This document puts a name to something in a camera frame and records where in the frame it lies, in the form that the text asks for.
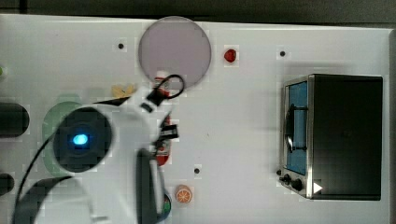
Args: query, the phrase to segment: black cable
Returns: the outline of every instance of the black cable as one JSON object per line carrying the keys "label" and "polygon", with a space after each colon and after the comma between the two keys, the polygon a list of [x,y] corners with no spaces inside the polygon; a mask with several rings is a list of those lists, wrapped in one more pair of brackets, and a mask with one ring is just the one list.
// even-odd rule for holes
{"label": "black cable", "polygon": [[23,185],[26,182],[27,176],[29,175],[30,171],[33,168],[33,165],[35,164],[35,161],[37,160],[38,156],[40,155],[41,151],[43,151],[43,149],[46,147],[46,145],[49,143],[49,141],[51,140],[52,136],[50,136],[44,143],[43,145],[38,149],[38,151],[35,153],[35,157],[30,161],[29,167],[27,168],[25,174],[23,175],[23,179],[22,182],[20,183],[20,186],[18,187],[18,192],[17,192],[17,196],[15,198],[15,206],[14,206],[14,216],[13,216],[13,220],[12,223],[15,222],[15,212],[17,210],[17,205],[20,202],[21,199],[21,193],[22,193],[22,189],[23,189]]}
{"label": "black cable", "polygon": [[170,76],[164,78],[164,79],[160,82],[160,84],[158,84],[158,86],[157,86],[156,88],[154,88],[154,90],[158,90],[158,89],[161,87],[161,85],[163,85],[163,83],[165,83],[166,81],[168,81],[168,80],[171,79],[172,77],[178,78],[178,79],[180,80],[182,86],[181,86],[180,91],[179,91],[177,94],[174,94],[174,95],[171,95],[171,96],[167,96],[167,97],[165,98],[165,99],[167,99],[167,100],[170,100],[170,99],[173,99],[173,98],[178,97],[178,96],[184,91],[184,88],[185,88],[185,84],[186,84],[186,83],[185,83],[184,78],[183,78],[182,76],[176,75],[176,74],[170,75]]}

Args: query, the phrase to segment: white table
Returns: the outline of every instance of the white table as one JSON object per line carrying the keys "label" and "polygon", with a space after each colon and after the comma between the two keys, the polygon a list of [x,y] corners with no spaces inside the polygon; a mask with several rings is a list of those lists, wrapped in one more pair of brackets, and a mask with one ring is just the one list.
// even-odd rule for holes
{"label": "white table", "polygon": [[[42,143],[41,125],[56,99],[111,98],[111,85],[145,83],[136,46],[153,21],[0,15],[0,100],[25,106],[27,133],[1,139],[0,171],[16,184]],[[180,138],[165,183],[193,188],[188,205],[173,203],[166,223],[389,223],[389,30],[198,22],[212,44],[207,76],[177,100]],[[123,43],[126,48],[118,49]],[[228,66],[223,53],[238,49]],[[285,57],[279,52],[284,50]],[[280,87],[312,73],[376,75],[385,80],[382,199],[307,201],[277,183]],[[195,165],[201,173],[195,176]],[[37,162],[28,186],[50,177]],[[12,215],[15,189],[0,198],[0,223]]]}

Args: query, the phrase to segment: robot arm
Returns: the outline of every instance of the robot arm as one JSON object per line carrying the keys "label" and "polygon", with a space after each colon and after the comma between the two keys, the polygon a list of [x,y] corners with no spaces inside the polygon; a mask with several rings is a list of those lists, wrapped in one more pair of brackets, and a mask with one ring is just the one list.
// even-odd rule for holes
{"label": "robot arm", "polygon": [[74,216],[73,223],[156,223],[163,210],[163,177],[147,149],[159,138],[161,124],[171,110],[158,87],[140,87],[121,105],[84,105],[70,113],[49,143],[55,160],[72,178],[54,184],[34,216],[28,212],[28,205],[35,203],[29,190],[16,204],[14,223],[54,223],[53,216],[29,218],[34,222],[19,217],[37,217],[51,207],[73,216],[76,206],[69,205],[76,202],[89,203],[81,206],[89,211],[89,219]]}

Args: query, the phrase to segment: blue light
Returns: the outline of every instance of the blue light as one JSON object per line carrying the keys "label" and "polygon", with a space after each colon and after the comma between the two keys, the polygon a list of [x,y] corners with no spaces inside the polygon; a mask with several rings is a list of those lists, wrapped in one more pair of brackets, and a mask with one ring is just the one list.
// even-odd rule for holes
{"label": "blue light", "polygon": [[88,142],[87,134],[78,134],[73,138],[73,143],[78,146],[84,145],[87,142]]}

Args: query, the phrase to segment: microwave control knob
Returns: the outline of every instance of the microwave control knob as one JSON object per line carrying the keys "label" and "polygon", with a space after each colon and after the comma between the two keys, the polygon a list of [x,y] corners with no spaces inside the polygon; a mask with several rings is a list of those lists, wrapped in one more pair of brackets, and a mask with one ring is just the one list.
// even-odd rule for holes
{"label": "microwave control knob", "polygon": [[297,191],[300,191],[303,189],[303,183],[301,182],[300,179],[295,179],[291,181],[291,187],[296,189]]}
{"label": "microwave control knob", "polygon": [[290,184],[291,178],[289,175],[284,175],[283,177],[279,178],[280,181],[283,181],[286,185]]}

